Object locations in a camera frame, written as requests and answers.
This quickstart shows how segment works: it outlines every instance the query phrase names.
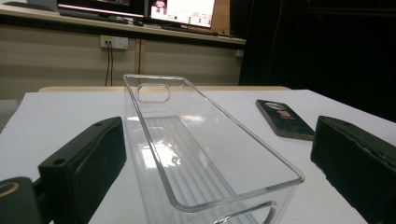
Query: screen display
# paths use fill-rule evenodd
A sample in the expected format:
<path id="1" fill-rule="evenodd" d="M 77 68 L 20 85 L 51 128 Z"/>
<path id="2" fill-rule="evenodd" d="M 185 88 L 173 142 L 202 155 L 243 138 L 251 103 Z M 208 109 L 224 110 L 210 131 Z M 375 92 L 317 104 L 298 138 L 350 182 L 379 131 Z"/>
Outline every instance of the screen display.
<path id="1" fill-rule="evenodd" d="M 106 2 L 106 3 L 118 4 L 124 6 L 129 6 L 129 2 L 130 2 L 130 0 L 91 0 L 91 1 Z"/>
<path id="2" fill-rule="evenodd" d="M 154 20 L 210 28 L 215 0 L 150 0 L 149 17 Z"/>
<path id="3" fill-rule="evenodd" d="M 143 18 L 146 3 L 147 0 L 58 0 L 58 8 L 100 15 Z"/>

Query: white table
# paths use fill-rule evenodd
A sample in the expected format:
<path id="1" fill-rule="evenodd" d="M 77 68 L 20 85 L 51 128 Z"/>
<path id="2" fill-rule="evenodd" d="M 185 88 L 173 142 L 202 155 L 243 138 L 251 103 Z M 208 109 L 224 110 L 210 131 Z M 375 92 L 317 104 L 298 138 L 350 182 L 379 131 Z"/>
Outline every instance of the white table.
<path id="1" fill-rule="evenodd" d="M 394 146 L 396 123 L 307 90 L 205 91 L 205 94 L 303 172 L 305 182 L 297 187 L 282 223 L 366 223 L 309 159 L 312 142 L 275 135 L 255 101 L 285 103 L 313 129 L 319 115 L 343 119 Z M 40 162 L 96 121 L 116 116 L 123 117 L 122 92 L 27 93 L 0 134 L 0 180 L 15 176 L 38 179 Z M 147 223 L 131 160 L 126 162 L 91 223 Z"/>

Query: beige wall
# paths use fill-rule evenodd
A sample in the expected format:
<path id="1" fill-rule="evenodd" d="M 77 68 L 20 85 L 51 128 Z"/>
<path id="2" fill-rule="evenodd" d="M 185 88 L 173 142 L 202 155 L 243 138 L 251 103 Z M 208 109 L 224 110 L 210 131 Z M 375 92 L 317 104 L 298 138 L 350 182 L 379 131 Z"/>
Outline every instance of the beige wall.
<path id="1" fill-rule="evenodd" d="M 235 49 L 142 40 L 140 53 L 140 42 L 129 38 L 127 50 L 113 49 L 114 86 L 123 85 L 122 75 L 138 74 L 139 64 L 140 74 L 184 77 L 194 85 L 238 85 L 242 60 Z M 21 99 L 48 86 L 104 86 L 106 70 L 107 50 L 100 48 L 99 35 L 0 26 L 0 100 Z"/>
<path id="2" fill-rule="evenodd" d="M 104 86 L 107 50 L 99 35 L 0 26 L 0 99 L 21 98 L 46 86 Z M 135 40 L 113 50 L 113 84 L 135 73 Z"/>

